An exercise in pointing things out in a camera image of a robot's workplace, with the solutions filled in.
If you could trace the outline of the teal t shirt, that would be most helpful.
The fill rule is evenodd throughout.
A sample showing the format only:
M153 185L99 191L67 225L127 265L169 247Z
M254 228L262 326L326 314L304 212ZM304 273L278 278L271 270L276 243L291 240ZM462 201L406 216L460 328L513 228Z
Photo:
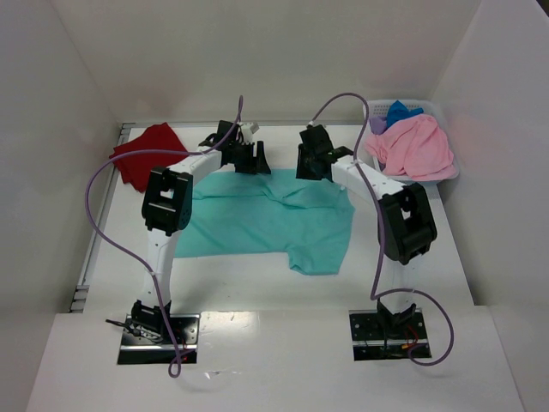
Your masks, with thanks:
M190 223L176 258L284 252L307 276L340 271L354 207L347 190L327 180L297 179L292 169L248 175L216 172L193 190Z

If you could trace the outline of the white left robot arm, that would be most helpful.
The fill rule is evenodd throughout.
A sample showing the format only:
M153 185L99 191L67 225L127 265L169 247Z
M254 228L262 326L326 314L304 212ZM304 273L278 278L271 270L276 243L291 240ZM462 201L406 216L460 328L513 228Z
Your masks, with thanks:
M148 235L146 278L132 306L133 327L156 341L169 337L171 273L176 246L190 223L194 186L226 165L236 173L270 174L264 144L256 142L257 123L220 121L197 153L170 167L154 167L142 204Z

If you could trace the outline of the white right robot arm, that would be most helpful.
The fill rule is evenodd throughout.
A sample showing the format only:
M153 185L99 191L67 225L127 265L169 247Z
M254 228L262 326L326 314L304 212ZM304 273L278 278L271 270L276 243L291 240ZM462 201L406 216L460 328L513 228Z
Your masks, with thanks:
M412 321L419 269L437 238L425 188L390 179L359 160L350 148L335 147L320 124L308 124L300 137L299 179L327 179L353 192L377 213L382 267L375 272L371 297L377 302L377 323L395 334Z

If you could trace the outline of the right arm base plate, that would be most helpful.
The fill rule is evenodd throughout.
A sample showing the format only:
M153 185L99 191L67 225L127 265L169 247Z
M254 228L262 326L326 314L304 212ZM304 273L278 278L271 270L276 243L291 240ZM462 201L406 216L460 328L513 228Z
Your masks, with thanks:
M355 361L407 359L410 349L414 358L431 358L421 310L413 315L407 325L390 332L379 324L376 311L350 311L349 324Z

